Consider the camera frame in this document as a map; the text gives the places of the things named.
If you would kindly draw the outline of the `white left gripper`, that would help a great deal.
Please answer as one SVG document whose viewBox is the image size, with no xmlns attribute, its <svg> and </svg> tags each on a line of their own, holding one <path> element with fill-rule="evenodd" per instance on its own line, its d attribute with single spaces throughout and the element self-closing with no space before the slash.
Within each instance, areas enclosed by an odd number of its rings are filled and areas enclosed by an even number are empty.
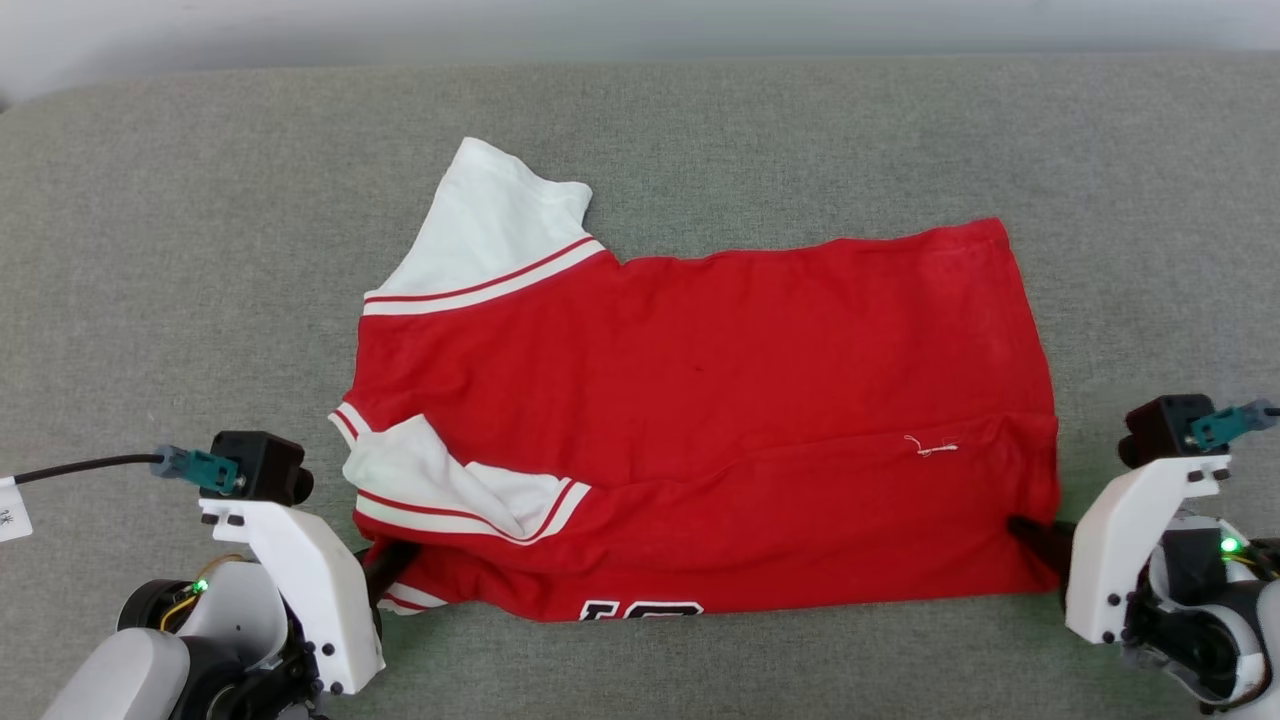
<svg viewBox="0 0 1280 720">
<path fill-rule="evenodd" d="M 421 546 L 406 541 L 375 543 L 360 562 L 319 516 L 265 501 L 201 498 L 216 518 L 216 541 L 247 544 L 282 598 L 301 621 L 307 641 L 333 651 L 317 659 L 326 688 L 360 693 L 385 666 L 374 609 L 387 596 Z"/>
</svg>

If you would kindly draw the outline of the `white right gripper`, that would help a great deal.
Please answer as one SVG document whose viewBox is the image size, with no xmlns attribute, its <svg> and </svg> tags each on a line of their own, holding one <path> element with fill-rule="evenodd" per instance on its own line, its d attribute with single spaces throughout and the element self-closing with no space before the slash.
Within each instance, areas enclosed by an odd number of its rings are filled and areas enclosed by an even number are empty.
<svg viewBox="0 0 1280 720">
<path fill-rule="evenodd" d="M 1010 533 L 1056 578 L 1065 591 L 1065 624 L 1092 644 L 1117 639 L 1126 597 L 1135 591 L 1178 510 L 1189 498 L 1220 492 L 1217 471 L 1233 456 L 1165 457 L 1111 480 L 1078 524 L 1043 524 L 1014 515 Z"/>
</svg>

